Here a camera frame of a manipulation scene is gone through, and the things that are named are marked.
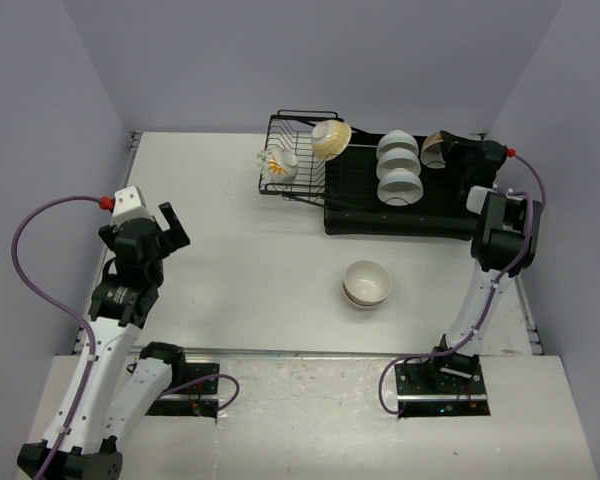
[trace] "tabletop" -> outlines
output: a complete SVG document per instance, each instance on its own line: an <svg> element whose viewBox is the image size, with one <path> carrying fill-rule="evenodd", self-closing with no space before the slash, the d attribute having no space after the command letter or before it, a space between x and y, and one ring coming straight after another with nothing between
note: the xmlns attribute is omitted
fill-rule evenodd
<svg viewBox="0 0 600 480"><path fill-rule="evenodd" d="M596 478L558 357L483 358L490 416L399 421L376 396L387 361L222 359L221 371L241 382L236 402L217 423L145 417L120 479ZM76 356L54 359L29 441L40 440L76 365ZM122 372L120 384L128 377ZM220 398L232 388L221 382ZM395 408L393 373L385 388Z"/></svg>
<svg viewBox="0 0 600 480"><path fill-rule="evenodd" d="M320 208L258 193L255 154L264 142L264 135L143 134L128 183L156 214L171 202L191 245L165 260L160 299L138 345L430 351L466 294L469 242L329 237ZM344 271L362 259L384 265L393 279L389 298L371 311L356 310L342 293ZM531 354L513 286L486 333L484 354Z"/></svg>

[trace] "dish rack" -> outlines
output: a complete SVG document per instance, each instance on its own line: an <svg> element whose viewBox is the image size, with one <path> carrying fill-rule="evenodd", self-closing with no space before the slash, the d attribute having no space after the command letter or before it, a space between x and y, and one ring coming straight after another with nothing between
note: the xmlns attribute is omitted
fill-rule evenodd
<svg viewBox="0 0 600 480"><path fill-rule="evenodd" d="M384 136L352 127L351 141L336 158L314 157L311 131L324 120L344 121L337 112L279 110L269 119L265 148L292 150L298 174L291 183L268 182L262 175L263 195L279 195L324 210L328 235L372 234L448 237L469 240L478 216L465 208L459 182L451 169L422 168L422 199L408 206L392 207L377 197L376 146ZM415 137L420 147L425 137Z"/></svg>

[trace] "gray wall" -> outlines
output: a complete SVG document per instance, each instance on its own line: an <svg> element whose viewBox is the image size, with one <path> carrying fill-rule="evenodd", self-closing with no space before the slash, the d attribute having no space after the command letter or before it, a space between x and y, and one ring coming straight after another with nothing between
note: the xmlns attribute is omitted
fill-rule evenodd
<svg viewBox="0 0 600 480"><path fill-rule="evenodd" d="M0 479L13 478L54 352L75 327L17 279L9 259L19 221L41 203L106 194L121 180L128 133L59 0L0 0ZM32 224L31 276L82 308L99 257L91 205L59 207Z"/></svg>
<svg viewBox="0 0 600 480"><path fill-rule="evenodd" d="M279 108L485 131L560 0L64 0L139 130L262 132Z"/></svg>
<svg viewBox="0 0 600 480"><path fill-rule="evenodd" d="M492 134L547 185L538 256L524 278L600 475L600 1L565 1ZM533 184L520 168L504 176L512 181L503 185Z"/></svg>

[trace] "purple cable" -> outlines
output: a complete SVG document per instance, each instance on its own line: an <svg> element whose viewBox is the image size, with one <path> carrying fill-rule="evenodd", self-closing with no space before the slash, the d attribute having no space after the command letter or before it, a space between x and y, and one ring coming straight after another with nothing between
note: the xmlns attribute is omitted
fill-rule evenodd
<svg viewBox="0 0 600 480"><path fill-rule="evenodd" d="M524 158L522 158L520 155L518 155L517 153L514 155L518 160L520 160L533 174L534 177L536 177L536 181L538 182L538 186L540 187L540 196L542 197L542 208L545 209L547 208L547 193L544 189L544 183L542 183L542 180L540 179L540 174L538 173L538 171L533 168L533 165L531 165L529 162L527 162Z"/></svg>
<svg viewBox="0 0 600 480"><path fill-rule="evenodd" d="M513 267L515 267L518 264L518 262L520 262L520 260L522 260L524 255L529 250L529 245L531 244L531 228L533 225L533 223L532 223L532 221L533 221L533 218L532 218L532 216L533 216L533 201L531 200L531 196L526 192L512 193L511 196L524 197L527 201L527 213L525 216L525 223L524 223L524 227L523 227L524 240L522 241L522 248L520 249L520 251L518 252L516 257L511 261L511 263L509 263L509 265L507 265L498 274L498 276L494 279L493 284L491 285L491 289L489 291L489 296L487 297L487 303L485 304L484 310L482 311L482 314L480 315L480 319L478 320L478 323L476 323L476 328L471 333L469 333L462 341L460 341L460 343L458 343L455 347L450 348L449 350L445 350L444 352L410 353L410 354L406 354L406 355L401 355L398 358L391 360L391 362L389 362L389 364L386 367L384 367L384 370L382 370L382 374L380 374L380 380L378 381L378 399L380 400L380 405L382 406L383 410L385 412L387 412L388 414L401 415L402 411L403 411L403 410L391 410L389 407L387 407L387 404L385 403L384 398L382 396L382 386L384 385L384 379L387 376L387 373L389 373L389 371L391 370L391 368L398 362L403 362L405 360L412 360L414 358L446 357L447 355L451 355L451 354L457 352L462 347L464 347L467 343L469 343L471 341L471 339L473 338L473 336L475 335L475 333L478 330L480 330L480 327L482 327L482 324L484 323L485 319L487 318L489 309L491 308L491 304L493 303L493 299L496 295L496 291L498 290L497 284L500 282L502 277L504 277Z"/></svg>
<svg viewBox="0 0 600 480"><path fill-rule="evenodd" d="M205 375L204 377L196 378L195 380L192 380L190 382L183 383L182 385L171 388L169 390L165 390L164 392L162 392L160 394L160 396L158 398L162 398L165 395L171 395L172 393L177 393L177 392L179 392L181 390L185 390L187 388L195 387L196 385L198 385L200 383L206 382L207 380L215 380L216 378L224 378L226 380L231 380L233 382L233 384L236 386L236 391L233 393L233 396L227 401L227 403L225 403L224 405L222 405L216 409L217 411L223 410L223 409L227 408L229 405L231 405L234 402L234 400L236 398L238 398L238 394L240 393L240 383L238 383L238 380L236 378L232 377L231 375L225 375L224 373L213 373L211 375Z"/></svg>
<svg viewBox="0 0 600 480"><path fill-rule="evenodd" d="M27 215L26 218L22 221L22 223L20 223L20 225L16 229L16 233L13 235L13 240L11 241L11 261L13 262L13 267L15 268L16 273L18 274L20 279L24 282L24 284L27 287L29 287L29 289L31 289L31 291L33 293L35 293L36 295L41 297L43 300L46 300L47 302L49 302L54 307L57 307L60 310L62 310L63 312L65 312L67 315L69 315L71 318L73 318L76 322L78 322L78 324L80 324L80 326L82 328L84 328L84 331L87 333L87 337L89 338L89 354L95 355L96 339L95 339L95 335L93 333L93 329L91 328L91 325L89 325L89 322L87 320L85 320L82 317L82 315L80 315L78 312L73 310L71 307L69 307L68 305L65 305L64 303L60 302L59 300L56 300L51 295L45 293L35 283L33 283L33 281L31 281L31 279L27 276L27 274L24 273L24 270L22 269L22 265L20 264L20 259L18 258L18 243L20 242L20 237L22 236L22 232L24 231L26 226L29 224L29 222L31 222L31 220L33 220L35 217L37 217L42 212L44 212L45 210L48 210L51 207L55 207L56 205L60 205L62 203L80 201L80 200L87 201L87 202L99 203L99 200L96 197L90 197L87 195L74 195L71 197L63 197L63 198L59 198L57 200L53 200L49 203L45 203L44 205L36 208L29 215ZM91 373L92 365L93 365L93 362L87 362L87 364L84 368L84 372L82 373L82 378L80 379L80 383L78 385L78 390L76 391L76 396L74 397L73 401L71 402L71 406L69 407L67 416L65 417L64 423L62 424L62 426L65 428L65 430L67 428L69 428L69 425L71 425L71 421L73 420L76 410L78 409L78 405L80 405L80 399L82 398L82 394L84 393L85 387L87 385L87 381L89 380L89 374ZM41 480L42 478L44 478L44 474L47 471L47 468L49 468L49 465L51 464L53 457L58 452L58 449L60 448L60 445L62 444L64 437L65 437L64 432L58 434L56 441L54 442L53 446L51 447L51 451L49 452L49 454L47 455L47 458L45 458L44 462L42 463L40 469L38 470L38 473L34 477L34 480Z"/></svg>

